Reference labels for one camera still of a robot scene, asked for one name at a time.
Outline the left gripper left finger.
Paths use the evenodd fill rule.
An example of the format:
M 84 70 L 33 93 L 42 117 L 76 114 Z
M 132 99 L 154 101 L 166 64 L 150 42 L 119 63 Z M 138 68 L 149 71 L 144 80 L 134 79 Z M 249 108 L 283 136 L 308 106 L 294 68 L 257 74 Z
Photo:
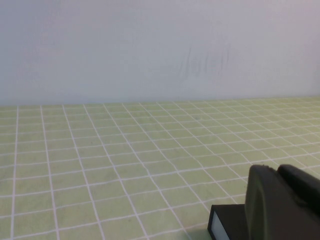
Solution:
M 320 214 L 300 205 L 277 169 L 250 167 L 244 208 L 251 240 L 320 238 Z

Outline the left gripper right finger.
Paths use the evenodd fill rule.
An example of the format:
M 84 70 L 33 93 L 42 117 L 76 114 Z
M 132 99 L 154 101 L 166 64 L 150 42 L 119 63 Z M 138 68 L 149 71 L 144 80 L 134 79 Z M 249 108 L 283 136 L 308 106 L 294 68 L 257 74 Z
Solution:
M 320 180 L 290 164 L 282 164 L 277 173 L 288 185 L 301 206 L 320 213 Z

